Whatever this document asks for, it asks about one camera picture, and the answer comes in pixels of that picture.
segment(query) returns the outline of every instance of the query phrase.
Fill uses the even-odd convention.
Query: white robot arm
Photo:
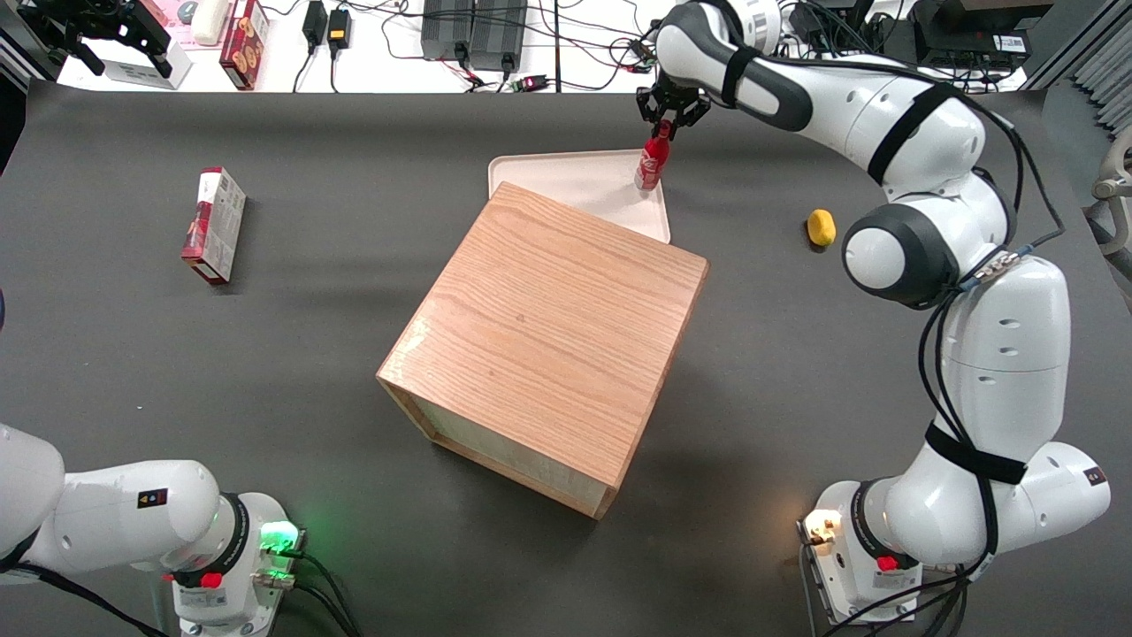
[[[780,23],[773,0],[677,5],[654,32],[658,81],[637,102],[654,135],[664,117],[675,132],[707,111],[704,92],[867,170],[889,203],[847,232],[846,270],[874,295],[949,310],[941,378],[978,453],[957,441],[941,410],[903,475],[834,484],[800,523],[831,619],[889,621],[916,608],[923,565],[977,563],[974,579],[994,552],[1096,519],[1109,489],[1087,455],[1050,442],[1069,364],[1065,279],[1029,246],[1005,250],[1014,209],[975,169],[986,143],[978,115],[950,85],[891,59],[851,55],[839,67],[769,58]],[[988,543],[972,472],[989,481],[997,542]]]
[[[261,493],[222,493],[191,460],[63,473],[54,447],[0,425],[0,585],[134,565],[161,570],[186,632],[266,635],[280,601],[273,577],[298,531]]]

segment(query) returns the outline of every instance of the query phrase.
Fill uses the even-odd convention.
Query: red and white box
[[[181,259],[214,285],[232,277],[235,241],[247,196],[232,175],[221,166],[200,171],[197,215],[189,224],[181,248]]]
[[[259,67],[264,63],[269,24],[257,0],[237,0],[232,5],[224,48],[220,52],[220,66],[240,91],[256,87]]]

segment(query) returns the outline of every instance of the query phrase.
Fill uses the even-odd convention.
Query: wooden cube
[[[377,372],[424,436],[600,519],[707,260],[504,183]]]

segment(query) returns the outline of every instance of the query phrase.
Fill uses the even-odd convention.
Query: yellow object
[[[809,213],[809,218],[806,219],[806,233],[814,244],[822,247],[833,244],[833,239],[838,238],[838,226],[833,223],[830,210],[817,208]]]

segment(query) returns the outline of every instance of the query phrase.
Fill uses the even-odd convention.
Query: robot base
[[[224,575],[224,586],[204,589],[182,588],[173,584],[173,604],[180,618],[181,637],[266,636],[275,622],[283,591],[255,586],[252,576],[257,573],[292,571],[294,560],[268,554],[260,548],[260,528],[288,517],[283,507],[269,496],[241,493],[240,501],[248,509],[248,542],[234,568]],[[295,549],[301,546],[301,541],[300,535]]]
[[[798,523],[803,542],[808,545],[811,573],[822,594],[830,623],[841,623],[874,602],[901,589],[912,588],[923,578],[924,567],[882,573],[852,528],[850,502],[858,482],[839,482],[826,489],[806,518]],[[856,619],[854,623],[874,623],[895,619],[916,608],[916,594],[893,600]],[[912,621],[915,614],[904,621]]]

